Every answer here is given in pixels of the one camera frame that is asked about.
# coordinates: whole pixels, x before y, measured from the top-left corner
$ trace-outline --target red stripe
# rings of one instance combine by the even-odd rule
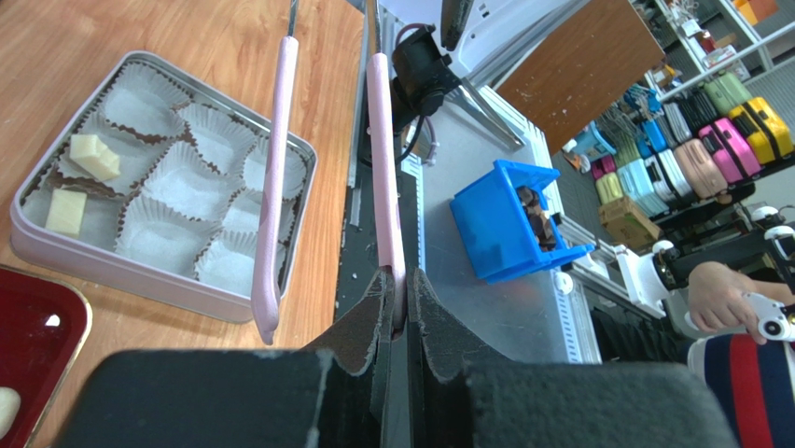
[[[750,336],[738,334],[732,338],[729,353],[740,444],[744,448],[772,448],[773,437],[764,406],[757,345]]]

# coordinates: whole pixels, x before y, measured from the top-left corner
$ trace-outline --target metal tin tray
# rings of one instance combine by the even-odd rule
[[[127,63],[141,63],[153,67],[187,90],[193,96],[195,103],[211,105],[228,112],[245,123],[246,126],[257,129],[262,134],[270,133],[271,122],[250,108],[153,53],[132,51],[121,59],[89,99],[77,110],[17,190],[10,207],[13,224],[11,246],[20,258],[57,271],[219,319],[231,322],[248,321],[252,315],[250,301],[247,297],[202,284],[185,276],[167,273],[126,259],[116,253],[47,231],[43,227],[36,226],[22,212],[24,198],[36,188],[42,175],[55,162],[59,148],[77,130],[80,121],[96,108],[103,93],[111,86],[122,66]],[[283,297],[289,285],[296,257],[297,241],[317,163],[317,154],[306,141],[290,133],[287,145],[306,160],[307,176],[303,191],[296,200],[298,213],[295,228],[287,242],[284,269],[279,273],[279,287]]]

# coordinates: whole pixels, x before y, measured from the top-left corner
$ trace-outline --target yellow suitcase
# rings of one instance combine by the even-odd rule
[[[599,193],[599,201],[602,205],[624,197],[624,190],[621,188],[621,182],[615,173],[600,177],[596,181],[596,192]]]
[[[754,98],[729,112],[734,127],[754,149],[760,163],[770,163],[792,152],[787,124],[764,98]]]

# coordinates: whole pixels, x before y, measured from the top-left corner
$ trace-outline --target striped shirt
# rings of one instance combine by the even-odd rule
[[[688,367],[712,389],[744,448],[795,446],[793,344],[715,336],[692,345]]]

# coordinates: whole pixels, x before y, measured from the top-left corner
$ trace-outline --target pink suitcase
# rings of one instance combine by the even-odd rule
[[[604,175],[609,175],[610,173],[615,172],[616,161],[613,159],[613,156],[605,156],[602,159],[593,161],[591,163],[591,174],[593,175],[593,180],[599,180]]]
[[[761,171],[754,150],[729,119],[719,119],[704,127],[698,136],[729,184],[753,177]]]
[[[678,147],[674,157],[699,198],[711,198],[729,187],[701,140],[694,138]]]

